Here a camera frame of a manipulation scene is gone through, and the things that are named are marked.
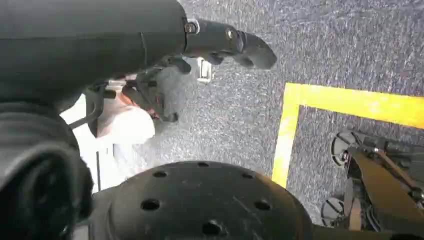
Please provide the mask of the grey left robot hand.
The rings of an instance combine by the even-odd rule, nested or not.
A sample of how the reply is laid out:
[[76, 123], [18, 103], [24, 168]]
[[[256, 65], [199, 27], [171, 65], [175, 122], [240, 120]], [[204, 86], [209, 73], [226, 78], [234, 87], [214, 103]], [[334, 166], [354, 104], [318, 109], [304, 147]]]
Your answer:
[[190, 18], [177, 0], [3, 0], [0, 102], [55, 109], [95, 82], [182, 56], [271, 69], [273, 50], [232, 25]]

